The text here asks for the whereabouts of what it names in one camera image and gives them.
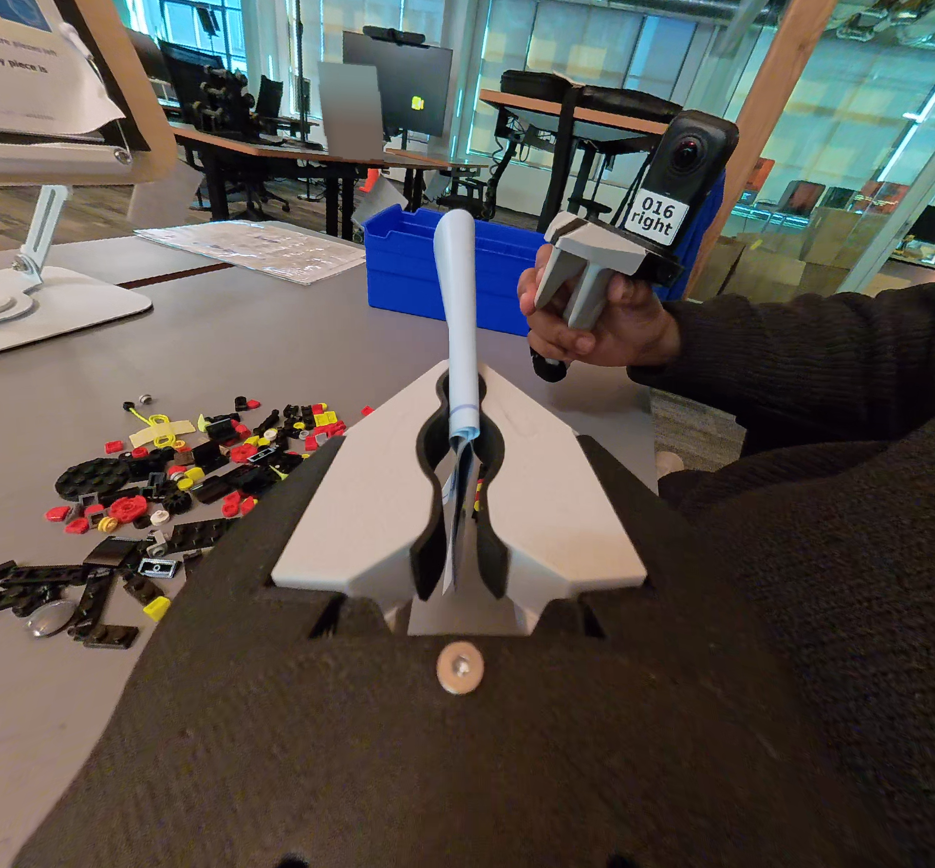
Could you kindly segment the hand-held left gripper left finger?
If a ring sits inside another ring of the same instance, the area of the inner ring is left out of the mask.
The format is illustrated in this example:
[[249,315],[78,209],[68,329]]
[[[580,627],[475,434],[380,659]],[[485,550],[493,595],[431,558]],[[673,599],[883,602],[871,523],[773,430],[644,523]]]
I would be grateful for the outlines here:
[[447,552],[438,466],[451,455],[448,368],[438,363],[327,448],[271,572],[277,588],[369,600],[390,628],[429,598]]

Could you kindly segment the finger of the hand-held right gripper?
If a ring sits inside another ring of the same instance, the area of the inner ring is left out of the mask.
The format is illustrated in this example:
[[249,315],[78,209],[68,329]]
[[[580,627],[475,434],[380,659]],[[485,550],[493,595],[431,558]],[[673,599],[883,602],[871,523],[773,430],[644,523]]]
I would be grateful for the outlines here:
[[571,329],[590,331],[605,307],[611,278],[633,276],[645,258],[645,247],[613,226],[583,222],[565,231],[565,251],[584,262],[565,309],[565,322]]
[[552,251],[535,295],[534,308],[543,310],[570,280],[587,274],[587,222],[570,212],[559,212],[545,232]]

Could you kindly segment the lego instruction booklet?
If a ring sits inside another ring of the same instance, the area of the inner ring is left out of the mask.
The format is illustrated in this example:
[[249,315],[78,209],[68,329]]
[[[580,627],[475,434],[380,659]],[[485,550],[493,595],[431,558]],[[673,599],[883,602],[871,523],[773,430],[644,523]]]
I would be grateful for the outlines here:
[[449,337],[449,442],[454,465],[446,485],[450,528],[442,592],[457,586],[460,526],[466,511],[474,441],[481,434],[477,358],[475,220],[465,210],[446,212],[434,235],[434,254]]

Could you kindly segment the pile of lego pieces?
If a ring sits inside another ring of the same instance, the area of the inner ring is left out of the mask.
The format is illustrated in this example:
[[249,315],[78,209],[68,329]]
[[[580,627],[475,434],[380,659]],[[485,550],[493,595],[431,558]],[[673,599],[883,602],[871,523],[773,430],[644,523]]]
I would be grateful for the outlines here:
[[76,617],[54,636],[87,649],[129,649],[139,628],[107,621],[113,593],[123,591],[151,622],[161,621],[172,603],[165,584],[190,578],[265,495],[348,429],[326,403],[287,404],[252,425],[248,417],[260,406],[237,396],[232,412],[192,423],[124,402],[145,429],[65,469],[54,482],[56,504],[44,514],[67,535],[94,536],[90,552],[77,562],[28,564],[3,550],[2,613],[26,627],[43,603],[69,599]]

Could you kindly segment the person's right forearm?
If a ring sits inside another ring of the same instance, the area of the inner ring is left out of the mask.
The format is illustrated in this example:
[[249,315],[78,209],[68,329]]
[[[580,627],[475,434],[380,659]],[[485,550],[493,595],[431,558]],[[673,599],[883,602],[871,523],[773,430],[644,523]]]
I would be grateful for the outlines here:
[[722,295],[665,308],[680,353],[629,367],[636,383],[717,408],[748,429],[816,441],[899,441],[933,421],[932,283],[875,297],[754,303]]

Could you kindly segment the clear round lego dome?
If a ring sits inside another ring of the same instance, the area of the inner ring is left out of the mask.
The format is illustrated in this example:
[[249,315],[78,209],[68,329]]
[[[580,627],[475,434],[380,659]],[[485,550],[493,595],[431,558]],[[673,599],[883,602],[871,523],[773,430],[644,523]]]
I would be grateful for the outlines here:
[[77,603],[71,599],[43,603],[28,617],[26,630],[34,638],[52,637],[72,625],[76,612]]

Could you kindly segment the wooden-top standing desk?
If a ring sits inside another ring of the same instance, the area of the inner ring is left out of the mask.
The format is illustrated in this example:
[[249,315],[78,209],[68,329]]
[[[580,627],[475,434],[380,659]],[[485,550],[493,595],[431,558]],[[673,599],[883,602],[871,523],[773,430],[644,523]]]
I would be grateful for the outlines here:
[[542,232],[567,204],[567,184],[579,148],[583,151],[571,196],[585,192],[600,148],[614,147],[618,153],[647,152],[656,147],[668,128],[664,122],[584,106],[580,104],[582,93],[582,87],[572,86],[565,103],[558,103],[492,89],[479,92],[485,104],[537,132],[555,135],[549,186],[539,216],[538,230]]

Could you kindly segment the blue plastic bin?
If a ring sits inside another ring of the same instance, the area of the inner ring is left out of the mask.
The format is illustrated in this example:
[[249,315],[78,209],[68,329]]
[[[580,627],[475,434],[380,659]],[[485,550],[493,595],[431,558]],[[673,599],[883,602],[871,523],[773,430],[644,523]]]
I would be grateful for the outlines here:
[[[434,255],[434,235],[448,215],[393,205],[364,222],[368,304],[380,310],[445,320]],[[528,325],[516,289],[545,243],[528,229],[473,220],[478,328],[525,336]]]

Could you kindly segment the clear plastic bag with papers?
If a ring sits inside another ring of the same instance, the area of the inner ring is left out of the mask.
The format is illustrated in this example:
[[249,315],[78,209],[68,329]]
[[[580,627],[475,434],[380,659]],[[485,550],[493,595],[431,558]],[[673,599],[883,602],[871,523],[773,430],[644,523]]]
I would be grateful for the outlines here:
[[139,229],[139,238],[170,249],[309,286],[366,263],[361,248],[278,222],[226,221]]

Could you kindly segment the long wooden-top desk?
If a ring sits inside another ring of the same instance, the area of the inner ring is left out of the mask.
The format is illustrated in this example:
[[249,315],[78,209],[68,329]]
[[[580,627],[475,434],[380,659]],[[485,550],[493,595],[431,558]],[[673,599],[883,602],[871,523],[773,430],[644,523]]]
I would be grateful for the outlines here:
[[383,151],[375,160],[347,159],[296,143],[270,145],[222,137],[174,121],[169,121],[169,126],[177,142],[201,162],[213,221],[230,219],[226,184],[238,173],[255,174],[263,181],[319,180],[324,183],[325,232],[345,241],[353,236],[355,181],[368,168],[404,170],[409,207],[416,210],[421,206],[425,189],[424,174],[429,170],[448,170],[454,165],[450,159],[393,149]]

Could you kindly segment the person's dark sweater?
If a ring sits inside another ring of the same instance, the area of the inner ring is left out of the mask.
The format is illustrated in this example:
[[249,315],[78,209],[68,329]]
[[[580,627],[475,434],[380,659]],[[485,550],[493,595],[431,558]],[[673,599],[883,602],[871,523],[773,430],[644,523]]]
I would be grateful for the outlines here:
[[933,421],[665,475],[794,668],[904,866],[933,866]]

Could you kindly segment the black tripod pole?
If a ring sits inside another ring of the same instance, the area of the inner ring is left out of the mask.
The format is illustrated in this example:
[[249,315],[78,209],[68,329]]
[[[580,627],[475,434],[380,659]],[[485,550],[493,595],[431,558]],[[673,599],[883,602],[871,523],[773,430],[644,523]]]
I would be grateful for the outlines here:
[[304,26],[301,11],[301,0],[293,0],[294,11],[294,45],[296,56],[295,96],[299,120],[299,139],[304,148],[309,146],[309,120],[307,114],[308,93],[305,85],[303,36]]

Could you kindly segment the small black monitor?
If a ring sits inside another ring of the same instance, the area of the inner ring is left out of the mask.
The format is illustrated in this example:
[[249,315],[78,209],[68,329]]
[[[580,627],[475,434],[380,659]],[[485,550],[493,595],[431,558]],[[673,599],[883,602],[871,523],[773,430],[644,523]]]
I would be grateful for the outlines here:
[[193,104],[203,99],[201,84],[208,68],[221,68],[221,56],[191,49],[180,44],[158,40],[169,80],[182,110],[182,120],[193,124]]

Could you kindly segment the printed paper sheet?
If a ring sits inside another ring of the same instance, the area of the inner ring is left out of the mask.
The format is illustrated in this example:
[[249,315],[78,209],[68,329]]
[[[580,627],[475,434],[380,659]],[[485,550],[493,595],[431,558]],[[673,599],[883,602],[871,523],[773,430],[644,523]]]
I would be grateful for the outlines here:
[[1,0],[1,129],[86,135],[123,119],[54,0]]

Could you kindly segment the wooden post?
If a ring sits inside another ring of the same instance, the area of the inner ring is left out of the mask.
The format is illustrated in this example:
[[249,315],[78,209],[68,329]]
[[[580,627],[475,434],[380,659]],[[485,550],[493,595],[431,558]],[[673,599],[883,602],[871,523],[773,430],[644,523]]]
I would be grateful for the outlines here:
[[684,297],[695,296],[702,271],[777,126],[839,0],[789,0],[736,119],[738,145],[726,167],[723,204],[701,244]]

